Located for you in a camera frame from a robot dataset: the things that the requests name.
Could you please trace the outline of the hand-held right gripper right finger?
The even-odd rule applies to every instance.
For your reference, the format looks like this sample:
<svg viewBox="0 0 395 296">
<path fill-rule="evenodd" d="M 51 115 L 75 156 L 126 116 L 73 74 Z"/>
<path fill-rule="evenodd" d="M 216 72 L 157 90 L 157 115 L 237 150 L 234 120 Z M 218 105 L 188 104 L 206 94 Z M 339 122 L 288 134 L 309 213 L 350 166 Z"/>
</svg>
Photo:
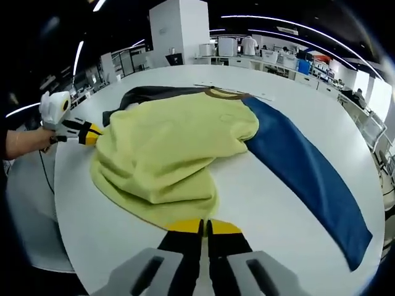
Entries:
<svg viewBox="0 0 395 296">
<path fill-rule="evenodd" d="M 304 295 L 296 274 L 269 254 L 253 251 L 235 225 L 209 220 L 207 239 L 215 295 Z"/>
</svg>

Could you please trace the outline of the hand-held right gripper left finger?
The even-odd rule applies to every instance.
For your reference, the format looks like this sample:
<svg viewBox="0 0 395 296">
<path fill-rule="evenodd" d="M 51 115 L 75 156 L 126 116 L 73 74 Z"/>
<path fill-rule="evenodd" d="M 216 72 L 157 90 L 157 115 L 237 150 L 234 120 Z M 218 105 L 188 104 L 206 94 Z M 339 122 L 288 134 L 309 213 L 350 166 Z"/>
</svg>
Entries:
<svg viewBox="0 0 395 296">
<path fill-rule="evenodd" d="M 94 295 L 192 295 L 199 277 L 204 221 L 178 221 L 156 248 L 114 269 Z"/>
</svg>

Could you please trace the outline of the person's left hand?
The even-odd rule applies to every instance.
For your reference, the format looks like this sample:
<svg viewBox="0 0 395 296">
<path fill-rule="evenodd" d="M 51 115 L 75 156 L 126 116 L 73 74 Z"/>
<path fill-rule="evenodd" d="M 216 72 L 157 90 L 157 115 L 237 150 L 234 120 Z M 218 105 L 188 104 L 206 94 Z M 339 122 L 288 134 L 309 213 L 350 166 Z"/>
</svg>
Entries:
<svg viewBox="0 0 395 296">
<path fill-rule="evenodd" d="M 18 140 L 22 155 L 37 150 L 45 150 L 56 142 L 56 132 L 43 127 L 21 132 Z"/>
</svg>

